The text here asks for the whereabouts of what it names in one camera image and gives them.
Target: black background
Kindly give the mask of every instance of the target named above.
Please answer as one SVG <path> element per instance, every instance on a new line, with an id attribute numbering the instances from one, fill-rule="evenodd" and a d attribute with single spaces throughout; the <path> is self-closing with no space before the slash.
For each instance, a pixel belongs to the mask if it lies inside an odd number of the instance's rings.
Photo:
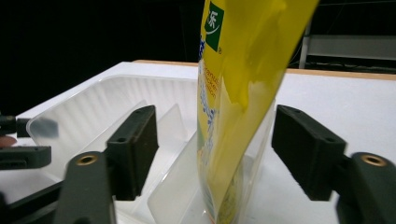
<path id="1" fill-rule="evenodd" d="M 361 1 L 322 0 L 312 33 L 396 35 L 396 3 L 342 5 L 350 2 Z M 120 62 L 197 62 L 203 6 L 204 0 L 1 1 L 2 114 L 18 115 Z"/>

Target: white surface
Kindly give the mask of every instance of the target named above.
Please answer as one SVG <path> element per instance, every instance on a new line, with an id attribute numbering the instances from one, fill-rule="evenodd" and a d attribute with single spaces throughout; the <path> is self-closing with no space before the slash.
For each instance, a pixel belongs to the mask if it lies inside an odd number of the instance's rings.
<path id="1" fill-rule="evenodd" d="M 190 66 L 120 63 L 20 114 L 19 118 L 32 118 L 103 77 L 139 75 L 196 79 L 197 74 L 197 68 Z M 396 81 L 285 75 L 276 102 L 303 110 L 344 138 L 348 142 L 348 156 L 367 151 L 396 162 L 396 138 L 393 136 L 396 134 Z M 32 145 L 33 142 L 21 140 L 18 144 Z M 0 174 L 0 190 L 11 187 L 5 180 L 12 173 Z M 246 223 L 337 223 L 333 204 L 337 195 L 332 198 L 330 203 L 310 202 L 279 157 L 267 146 L 251 195 L 254 200 L 247 208 Z"/>

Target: transparent plastic divider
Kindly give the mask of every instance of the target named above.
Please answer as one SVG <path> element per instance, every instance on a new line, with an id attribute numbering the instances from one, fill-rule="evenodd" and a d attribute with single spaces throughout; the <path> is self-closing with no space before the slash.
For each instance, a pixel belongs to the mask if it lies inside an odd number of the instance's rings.
<path id="1" fill-rule="evenodd" d="M 199 189 L 196 148 L 195 134 L 149 196 L 148 208 L 157 224 L 210 223 L 206 216 L 200 216 L 205 211 L 205 206 Z M 195 219 L 182 222 L 186 214 L 193 215 Z"/>
<path id="2" fill-rule="evenodd" d="M 178 105 L 174 105 L 157 122 L 159 148 L 151 164 L 142 195 L 133 202 L 116 201 L 116 211 L 120 217 L 129 218 L 133 223 L 155 223 L 148 207 L 148 197 L 157 187 L 180 151 L 186 146 L 187 131 Z"/>
<path id="3" fill-rule="evenodd" d="M 275 115 L 271 105 L 259 129 L 253 136 L 242 160 L 243 197 L 239 207 L 239 222 L 245 223 L 245 213 L 252 186 L 260 167 Z M 209 224 L 197 171 L 197 136 L 194 135 L 175 160 L 163 181 L 148 198 L 148 208 L 157 224 Z"/>
<path id="4" fill-rule="evenodd" d="M 121 126 L 121 124 L 132 114 L 132 112 L 146 105 L 147 103 L 145 101 L 141 101 L 139 104 L 135 105 L 108 128 L 104 129 L 98 136 L 93 138 L 87 146 L 85 146 L 81 151 L 77 152 L 74 156 L 88 151 L 104 151 L 106 149 L 107 140 Z"/>

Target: clear plastic container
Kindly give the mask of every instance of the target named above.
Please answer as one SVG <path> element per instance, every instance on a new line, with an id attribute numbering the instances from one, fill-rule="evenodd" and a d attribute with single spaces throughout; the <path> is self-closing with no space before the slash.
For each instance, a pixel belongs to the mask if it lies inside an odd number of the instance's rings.
<path id="1" fill-rule="evenodd" d="M 148 196 L 196 130 L 195 94 L 193 79 L 114 76 L 49 108 L 32 118 L 27 126 L 37 145 L 52 148 L 51 164 L 37 171 L 41 181 L 48 180 L 49 186 L 62 180 L 70 159 L 86 151 L 103 151 L 106 140 L 132 111 L 155 105 L 160 147 L 142 195 L 133 202 L 115 204 L 119 223 L 155 223 L 148 208 Z"/>
<path id="2" fill-rule="evenodd" d="M 30 120 L 28 132 L 37 145 L 52 146 L 52 162 L 34 171 L 40 178 L 29 177 L 32 187 L 26 192 L 43 187 L 36 181 L 49 186 L 62 180 L 70 159 L 103 151 L 106 140 L 133 110 L 155 105 L 160 147 L 142 195 L 133 202 L 115 202 L 118 223 L 210 223 L 196 171 L 196 92 L 195 79 L 119 75 L 47 109 Z M 244 157 L 243 204 L 254 184 L 273 112 L 272 107 Z M 20 177 L 21 182 L 27 179 L 28 175 Z"/>

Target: black clamp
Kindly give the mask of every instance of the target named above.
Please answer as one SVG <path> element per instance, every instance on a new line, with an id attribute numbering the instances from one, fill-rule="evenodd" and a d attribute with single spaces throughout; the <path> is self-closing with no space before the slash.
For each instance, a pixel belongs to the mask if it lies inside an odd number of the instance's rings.
<path id="1" fill-rule="evenodd" d="M 340 223 L 396 223 L 395 165 L 366 152 L 349 158 L 346 145 L 305 112 L 277 106 L 272 147 L 311 201 L 335 190 Z"/>

